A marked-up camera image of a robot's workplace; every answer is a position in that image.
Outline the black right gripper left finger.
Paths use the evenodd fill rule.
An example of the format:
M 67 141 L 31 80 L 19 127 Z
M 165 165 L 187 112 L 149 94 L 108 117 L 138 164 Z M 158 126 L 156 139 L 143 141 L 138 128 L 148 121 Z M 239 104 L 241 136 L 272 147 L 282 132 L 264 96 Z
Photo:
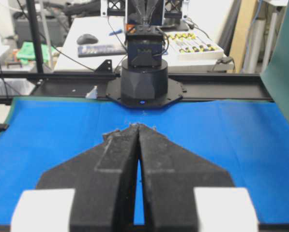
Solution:
M 138 128 L 105 135 L 25 190 L 11 220 L 14 232 L 122 232 L 133 221 Z

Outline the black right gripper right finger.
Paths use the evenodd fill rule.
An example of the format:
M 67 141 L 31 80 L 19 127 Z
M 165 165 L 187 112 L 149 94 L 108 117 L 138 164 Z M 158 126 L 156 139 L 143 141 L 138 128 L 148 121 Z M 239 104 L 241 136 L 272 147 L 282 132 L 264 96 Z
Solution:
M 145 223 L 151 232 L 256 232 L 249 193 L 230 173 L 141 124 Z

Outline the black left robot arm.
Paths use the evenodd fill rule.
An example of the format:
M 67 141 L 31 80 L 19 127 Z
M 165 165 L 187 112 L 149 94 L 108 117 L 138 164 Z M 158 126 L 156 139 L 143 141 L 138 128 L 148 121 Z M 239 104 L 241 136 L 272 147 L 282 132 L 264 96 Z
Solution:
M 163 60 L 162 0 L 129 0 L 127 58 L 107 96 L 124 106 L 159 108 L 182 96 Z M 44 172 L 36 190 L 25 191 L 11 230 L 26 232 L 123 232 L 134 218 L 137 163 L 143 163 L 145 222 L 152 232 L 193 227 L 170 189 L 178 180 L 173 159 L 180 148 L 145 125 L 134 124 L 104 137 L 96 147 Z

